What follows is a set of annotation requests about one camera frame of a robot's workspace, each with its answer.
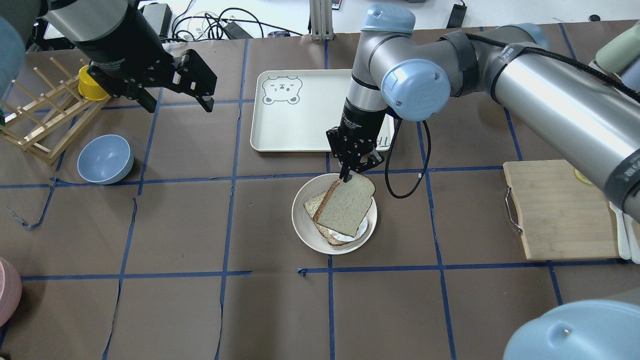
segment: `robotic arm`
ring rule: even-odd
[[[421,121],[450,96],[484,90],[640,220],[638,103],[575,67],[540,56],[544,51],[537,49],[548,43],[535,25],[503,26],[481,37],[459,31],[417,45],[411,40],[414,23],[413,13],[400,6],[376,4],[367,12],[340,126],[327,131],[340,178],[349,181],[350,171],[383,161],[374,145],[389,109]]]
[[[218,79],[214,72],[192,49],[178,58],[167,53],[128,0],[3,0],[0,29],[8,31],[4,37],[13,44],[13,52],[6,57],[14,64],[3,70],[0,90],[15,75],[17,58],[24,57],[24,41],[37,15],[44,15],[93,61],[89,75],[112,97],[125,96],[152,113],[156,99],[145,88],[162,86],[193,96],[206,112],[212,111]],[[23,46],[16,53],[19,37]]]

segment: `metal post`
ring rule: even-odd
[[[311,40],[333,40],[331,0],[309,0]]]

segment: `bowl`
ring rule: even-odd
[[[355,241],[351,241],[345,245],[329,245],[326,239],[317,230],[316,225],[311,221],[311,218],[307,214],[307,210],[305,210],[304,203],[309,200],[309,198],[329,189],[329,186],[338,179],[338,176],[338,174],[324,174],[309,180],[302,186],[302,188],[300,188],[293,200],[293,206],[291,207],[291,221],[293,222],[293,228],[296,230],[296,234],[298,234],[300,240],[307,244],[311,249],[329,255],[346,254],[364,245],[364,243],[371,237],[371,234],[376,228],[376,222],[378,221],[378,208],[376,206],[376,201],[371,197],[371,207],[365,215],[368,225],[364,234]]]
[[[109,94],[87,73],[88,67],[89,65],[85,65],[81,67],[78,72],[78,91],[80,91],[80,95],[91,101],[106,99],[109,97]]]
[[[4,325],[18,307],[22,296],[22,281],[18,271],[0,258],[0,326]]]
[[[133,152],[127,140],[120,135],[108,134],[86,144],[78,156],[80,176],[101,185],[122,180],[133,166]]]

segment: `yellow cup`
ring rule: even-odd
[[[104,91],[104,89],[101,88],[94,79],[92,79],[89,73],[87,73],[86,70],[88,67],[88,65],[85,65],[81,67],[80,71],[78,72],[78,78],[80,80],[78,82],[78,91],[80,91],[80,94],[82,96],[91,101],[100,101],[106,99],[109,94],[107,94],[107,92]]]

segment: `white tray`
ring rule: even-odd
[[[326,131],[340,124],[350,80],[350,69],[263,72],[255,91],[251,146],[264,152],[331,151]],[[387,115],[378,151],[388,150],[393,132]]]

